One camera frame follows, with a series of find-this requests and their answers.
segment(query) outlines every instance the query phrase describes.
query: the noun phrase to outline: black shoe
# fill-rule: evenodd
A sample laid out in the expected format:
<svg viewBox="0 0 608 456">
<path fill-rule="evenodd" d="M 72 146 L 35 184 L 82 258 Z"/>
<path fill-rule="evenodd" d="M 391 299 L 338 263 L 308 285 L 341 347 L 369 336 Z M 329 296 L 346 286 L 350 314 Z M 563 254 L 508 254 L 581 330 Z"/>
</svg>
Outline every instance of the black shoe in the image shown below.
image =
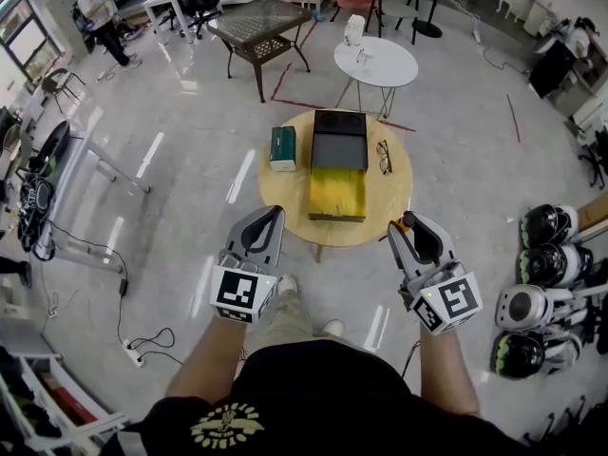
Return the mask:
<svg viewBox="0 0 608 456">
<path fill-rule="evenodd" d="M 21 262 L 21 264 L 25 266 L 26 270 L 19 274 L 19 278 L 25 287 L 31 289 L 31 265 L 29 265 L 29 262 Z"/>
</svg>

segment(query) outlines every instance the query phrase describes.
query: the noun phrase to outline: khaki pants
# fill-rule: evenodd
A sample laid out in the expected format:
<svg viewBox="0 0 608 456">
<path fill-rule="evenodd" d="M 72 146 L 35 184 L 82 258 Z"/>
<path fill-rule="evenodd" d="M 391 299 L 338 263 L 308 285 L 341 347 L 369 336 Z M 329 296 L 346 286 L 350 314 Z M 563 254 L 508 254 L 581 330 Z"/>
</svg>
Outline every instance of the khaki pants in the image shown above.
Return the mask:
<svg viewBox="0 0 608 456">
<path fill-rule="evenodd" d="M 311 316 L 302 304 L 302 300 L 293 290 L 285 291 L 278 297 L 275 318 L 256 342 L 254 351 L 269 346 L 300 343 L 302 341 L 316 341 L 331 339 L 343 345 L 360 350 L 346 339 L 332 334 L 313 336 L 313 323 Z"/>
</svg>

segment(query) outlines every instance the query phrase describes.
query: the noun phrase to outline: power strip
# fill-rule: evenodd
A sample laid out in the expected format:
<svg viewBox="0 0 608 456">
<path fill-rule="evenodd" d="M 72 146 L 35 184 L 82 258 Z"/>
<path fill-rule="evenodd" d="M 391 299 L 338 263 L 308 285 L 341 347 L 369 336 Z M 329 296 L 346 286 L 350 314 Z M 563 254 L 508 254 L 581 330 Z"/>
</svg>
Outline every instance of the power strip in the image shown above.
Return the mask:
<svg viewBox="0 0 608 456">
<path fill-rule="evenodd" d="M 133 349 L 129 349 L 127 348 L 127 346 L 129 346 L 129 340 L 128 339 L 124 339 L 123 340 L 123 344 L 121 345 L 123 347 L 123 350 L 126 352 L 126 354 L 128 355 L 129 358 L 131 358 L 131 361 L 133 363 L 135 363 L 135 365 L 137 365 L 138 368 L 143 367 L 145 360 L 140 361 L 140 354 L 137 353 L 137 350 L 133 350 Z"/>
</svg>

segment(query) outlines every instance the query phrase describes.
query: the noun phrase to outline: round wooden table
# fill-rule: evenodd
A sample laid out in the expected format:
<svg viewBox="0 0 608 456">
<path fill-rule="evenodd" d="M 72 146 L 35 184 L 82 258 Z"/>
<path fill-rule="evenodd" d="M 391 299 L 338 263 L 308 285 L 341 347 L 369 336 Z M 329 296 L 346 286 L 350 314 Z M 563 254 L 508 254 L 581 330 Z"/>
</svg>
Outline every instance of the round wooden table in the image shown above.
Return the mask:
<svg viewBox="0 0 608 456">
<path fill-rule="evenodd" d="M 266 205 L 283 207 L 287 230 L 317 245 L 317 261 L 323 246 L 349 247 L 380 237 L 387 231 L 389 221 L 398 219 L 408 209 L 412 189 L 408 153 L 386 126 L 368 116 L 365 220 L 355 223 L 309 219 L 314 111 L 293 117 L 283 126 L 289 125 L 295 128 L 296 134 L 295 171 L 272 171 L 270 144 L 267 144 L 259 162 L 259 190 Z M 376 145 L 381 141 L 387 141 L 392 174 L 385 175 L 380 170 Z"/>
</svg>

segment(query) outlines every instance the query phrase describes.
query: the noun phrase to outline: black pants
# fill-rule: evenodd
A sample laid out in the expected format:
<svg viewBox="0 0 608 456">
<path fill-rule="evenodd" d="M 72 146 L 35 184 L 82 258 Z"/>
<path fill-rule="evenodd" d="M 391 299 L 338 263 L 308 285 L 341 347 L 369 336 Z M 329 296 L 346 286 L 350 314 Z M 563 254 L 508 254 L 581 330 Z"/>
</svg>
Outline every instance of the black pants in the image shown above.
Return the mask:
<svg viewBox="0 0 608 456">
<path fill-rule="evenodd" d="M 112 54 L 116 61 L 118 61 L 119 65 L 126 66 L 129 64 L 129 58 L 124 53 L 123 46 L 121 45 L 121 41 L 118 37 L 118 32 L 116 31 L 112 21 L 99 28 L 96 28 L 95 30 L 92 30 L 91 34 L 100 40 L 108 52 Z"/>
<path fill-rule="evenodd" d="M 558 41 L 532 70 L 530 84 L 544 98 L 561 84 L 576 61 L 570 49 Z"/>
<path fill-rule="evenodd" d="M 0 274 L 19 274 L 20 276 L 24 276 L 26 274 L 26 264 L 0 256 Z"/>
</svg>

